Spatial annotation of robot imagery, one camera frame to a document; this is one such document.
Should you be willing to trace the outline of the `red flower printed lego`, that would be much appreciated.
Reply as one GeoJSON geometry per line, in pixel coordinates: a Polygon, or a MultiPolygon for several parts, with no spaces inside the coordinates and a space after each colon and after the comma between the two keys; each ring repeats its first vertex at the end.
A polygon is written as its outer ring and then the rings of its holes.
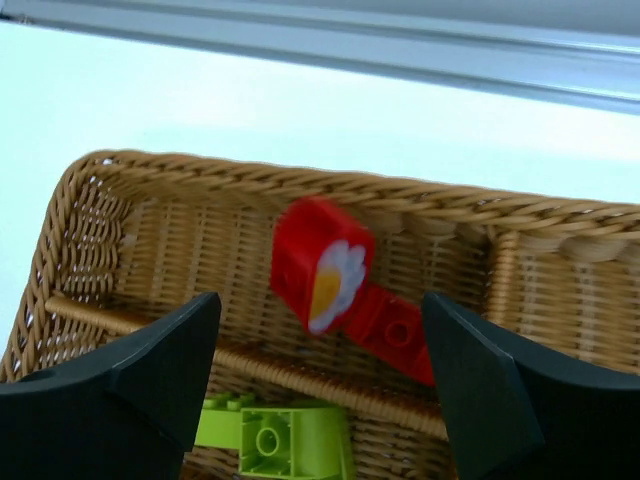
{"type": "Polygon", "coordinates": [[[371,231],[321,197],[295,201],[274,227],[270,287],[312,335],[343,321],[366,283],[371,231]]]}

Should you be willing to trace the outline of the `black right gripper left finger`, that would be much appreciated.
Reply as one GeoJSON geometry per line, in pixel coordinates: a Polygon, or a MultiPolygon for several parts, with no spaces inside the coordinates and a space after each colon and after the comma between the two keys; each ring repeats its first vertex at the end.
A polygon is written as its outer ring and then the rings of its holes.
{"type": "Polygon", "coordinates": [[[176,479],[195,443],[221,301],[197,296],[1,387],[4,479],[176,479]]]}

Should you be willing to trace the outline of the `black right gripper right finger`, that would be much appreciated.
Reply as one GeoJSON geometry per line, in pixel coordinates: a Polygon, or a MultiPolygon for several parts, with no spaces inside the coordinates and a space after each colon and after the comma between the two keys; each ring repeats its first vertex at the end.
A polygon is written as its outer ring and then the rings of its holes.
{"type": "Polygon", "coordinates": [[[639,378],[427,293],[422,318],[461,479],[636,479],[639,378]]]}

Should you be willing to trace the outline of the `red lego brick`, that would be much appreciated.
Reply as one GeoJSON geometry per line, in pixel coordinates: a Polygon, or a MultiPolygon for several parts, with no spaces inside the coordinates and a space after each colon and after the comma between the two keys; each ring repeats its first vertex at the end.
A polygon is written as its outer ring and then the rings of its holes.
{"type": "Polygon", "coordinates": [[[379,360],[435,386],[420,309],[377,284],[368,284],[345,324],[346,335],[379,360]]]}

